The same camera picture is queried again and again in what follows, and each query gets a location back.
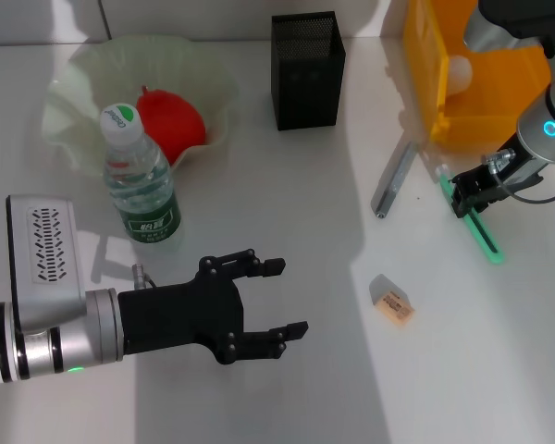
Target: black mesh pen holder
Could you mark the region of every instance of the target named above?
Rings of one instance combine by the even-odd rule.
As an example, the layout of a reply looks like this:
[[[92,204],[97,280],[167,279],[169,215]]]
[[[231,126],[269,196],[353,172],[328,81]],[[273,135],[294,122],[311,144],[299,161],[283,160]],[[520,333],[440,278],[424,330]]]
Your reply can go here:
[[[344,65],[334,12],[274,16],[271,95],[277,129],[335,125]]]

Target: red fruit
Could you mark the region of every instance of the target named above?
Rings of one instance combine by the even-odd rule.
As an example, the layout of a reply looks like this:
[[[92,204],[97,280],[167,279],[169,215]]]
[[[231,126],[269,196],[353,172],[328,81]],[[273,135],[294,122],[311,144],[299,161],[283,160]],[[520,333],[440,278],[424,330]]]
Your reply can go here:
[[[142,86],[138,112],[144,131],[158,145],[173,165],[188,148],[205,144],[204,120],[197,110],[172,92],[148,91]]]

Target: black cable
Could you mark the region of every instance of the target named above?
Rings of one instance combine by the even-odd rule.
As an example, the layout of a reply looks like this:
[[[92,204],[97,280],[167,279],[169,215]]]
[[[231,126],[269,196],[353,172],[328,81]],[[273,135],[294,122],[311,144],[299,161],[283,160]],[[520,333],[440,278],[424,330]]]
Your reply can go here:
[[[498,177],[497,174],[491,173],[493,179],[498,183],[499,187],[504,190],[506,194],[513,197],[517,201],[524,202],[525,204],[550,204],[551,202],[555,202],[555,196],[548,198],[548,199],[541,199],[539,201],[535,201],[532,199],[526,199],[525,197],[520,197],[514,194],[503,181]]]

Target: plastic water bottle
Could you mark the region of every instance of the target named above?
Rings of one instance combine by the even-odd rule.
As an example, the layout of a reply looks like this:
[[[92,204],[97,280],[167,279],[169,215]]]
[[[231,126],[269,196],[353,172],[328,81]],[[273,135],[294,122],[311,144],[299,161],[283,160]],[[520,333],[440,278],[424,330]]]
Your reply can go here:
[[[144,133],[138,110],[127,104],[101,113],[108,144],[105,184],[128,235],[137,242],[172,243],[180,236],[181,215],[173,178],[160,147]]]

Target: white wall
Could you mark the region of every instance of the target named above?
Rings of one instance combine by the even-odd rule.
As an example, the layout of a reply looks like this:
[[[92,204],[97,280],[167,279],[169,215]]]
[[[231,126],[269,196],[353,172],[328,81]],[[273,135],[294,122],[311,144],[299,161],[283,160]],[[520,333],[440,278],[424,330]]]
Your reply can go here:
[[[344,37],[400,35],[407,0],[102,0],[113,37],[262,40],[271,16],[334,10]],[[0,44],[106,40],[98,0],[0,0]]]
[[[0,44],[106,40],[97,0],[0,0]]]

